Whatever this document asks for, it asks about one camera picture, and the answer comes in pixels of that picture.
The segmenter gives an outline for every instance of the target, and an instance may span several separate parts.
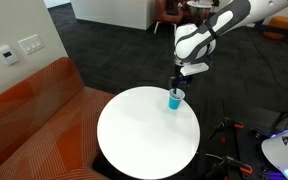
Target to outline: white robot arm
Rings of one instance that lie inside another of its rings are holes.
[[[178,27],[175,34],[175,64],[183,66],[183,76],[208,70],[200,60],[215,49],[215,39],[246,24],[262,20],[288,7],[288,0],[234,0],[197,28],[194,24]]]

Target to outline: blue light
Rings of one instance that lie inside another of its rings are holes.
[[[285,174],[288,174],[288,169],[286,169],[286,170],[284,171],[284,173],[285,173]]]

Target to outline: plastic cup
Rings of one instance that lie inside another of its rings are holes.
[[[181,89],[176,89],[176,94],[175,94],[174,89],[171,89],[169,91],[169,95],[170,95],[170,98],[169,98],[168,106],[171,109],[177,109],[181,101],[184,99],[185,93]]]

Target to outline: brown chair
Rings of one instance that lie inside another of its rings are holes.
[[[155,25],[155,30],[154,30],[154,34],[156,33],[157,27],[160,23],[169,23],[169,24],[173,24],[174,26],[174,35],[176,32],[176,27],[177,24],[179,24],[182,20],[183,17],[183,11],[179,8],[178,9],[178,15],[168,15],[166,13],[166,0],[156,0],[155,1],[155,20],[156,25]]]

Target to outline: black wire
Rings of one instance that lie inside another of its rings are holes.
[[[269,60],[268,60],[268,59],[267,59],[267,58],[262,54],[262,52],[257,48],[257,46],[256,46],[256,44],[255,44],[255,42],[254,42],[254,40],[253,40],[253,38],[252,38],[250,32],[248,31],[247,27],[245,27],[245,29],[246,29],[246,32],[248,33],[248,35],[249,35],[249,37],[250,37],[250,39],[251,39],[251,41],[252,41],[254,47],[255,47],[255,49],[256,49],[257,52],[258,52],[258,53],[259,53],[259,54],[264,58],[264,60],[266,61],[266,63],[267,63],[268,66],[270,67],[271,72],[272,72],[272,75],[273,75],[273,79],[274,79],[275,83],[277,84],[277,86],[279,86],[279,87],[282,88],[285,92],[288,93],[288,90],[287,90],[284,86],[282,86],[282,85],[277,81],[271,63],[270,63]]]

